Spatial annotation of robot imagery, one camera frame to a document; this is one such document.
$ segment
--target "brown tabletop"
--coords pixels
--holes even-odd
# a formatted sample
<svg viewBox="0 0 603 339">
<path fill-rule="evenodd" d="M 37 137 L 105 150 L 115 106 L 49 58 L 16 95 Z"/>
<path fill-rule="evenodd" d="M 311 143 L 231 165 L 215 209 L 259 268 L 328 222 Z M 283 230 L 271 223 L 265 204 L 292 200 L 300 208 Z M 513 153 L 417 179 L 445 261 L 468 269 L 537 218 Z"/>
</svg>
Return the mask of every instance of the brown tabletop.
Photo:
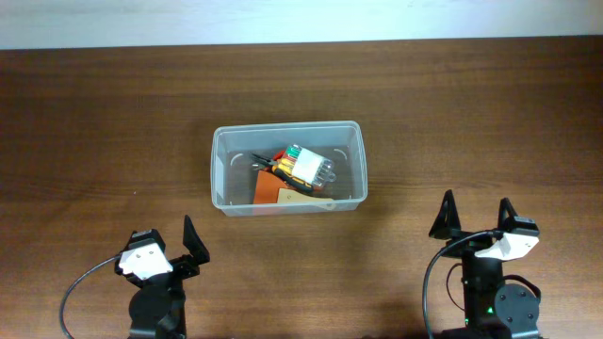
<svg viewBox="0 0 603 339">
<path fill-rule="evenodd" d="M 74 279 L 133 230 L 184 253 L 189 214 L 212 255 L 185 282 L 191 338 L 411 337 L 452 188 L 468 231 L 496 227 L 503 197 L 536 219 L 540 244 L 504 269 L 543 290 L 546 337 L 603 337 L 602 56 L 600 37 L 0 52 L 0 336 L 60 338 Z M 356 211 L 212 205 L 216 128 L 325 120 L 362 128 Z M 453 263 L 432 274 L 438 331 L 464 325 Z M 70 297 L 68 327 L 126 337 L 136 291 L 101 269 Z"/>
</svg>

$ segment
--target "plastic bin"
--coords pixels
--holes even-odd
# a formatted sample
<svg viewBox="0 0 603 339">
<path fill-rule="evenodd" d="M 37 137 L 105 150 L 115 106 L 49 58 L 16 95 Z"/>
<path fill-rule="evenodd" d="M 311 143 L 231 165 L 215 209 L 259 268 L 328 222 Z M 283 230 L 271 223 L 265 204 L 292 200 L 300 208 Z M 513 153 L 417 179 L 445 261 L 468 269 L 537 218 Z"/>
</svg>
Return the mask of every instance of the plastic bin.
<svg viewBox="0 0 603 339">
<path fill-rule="evenodd" d="M 334 161 L 337 179 L 316 197 L 333 202 L 253 204 L 257 172 L 251 153 L 272 156 L 299 144 Z M 211 152 L 211 195 L 229 217 L 350 211 L 367 198 L 367 159 L 355 121 L 318 121 L 220 127 Z"/>
</svg>

